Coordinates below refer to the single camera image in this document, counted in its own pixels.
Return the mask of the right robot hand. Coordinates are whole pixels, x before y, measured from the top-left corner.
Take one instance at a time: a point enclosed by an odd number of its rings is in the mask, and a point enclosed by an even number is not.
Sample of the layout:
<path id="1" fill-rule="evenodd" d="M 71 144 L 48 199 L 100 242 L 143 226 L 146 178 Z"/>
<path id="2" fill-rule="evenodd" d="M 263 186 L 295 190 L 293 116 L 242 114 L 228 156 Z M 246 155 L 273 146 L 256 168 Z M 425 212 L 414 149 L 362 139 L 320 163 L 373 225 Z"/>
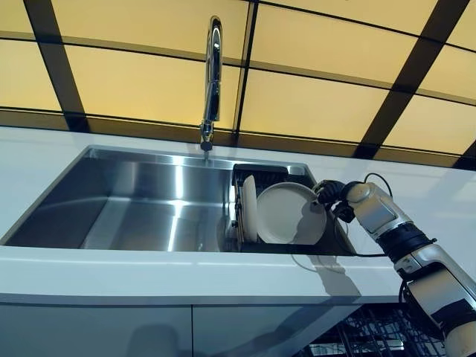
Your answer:
<path id="1" fill-rule="evenodd" d="M 312 191 L 317 196 L 317 201 L 322 204 L 335 204 L 336 202 L 345 202 L 347 197 L 344 193 L 346 184 L 336 180 L 323 180 L 318 182 Z"/>

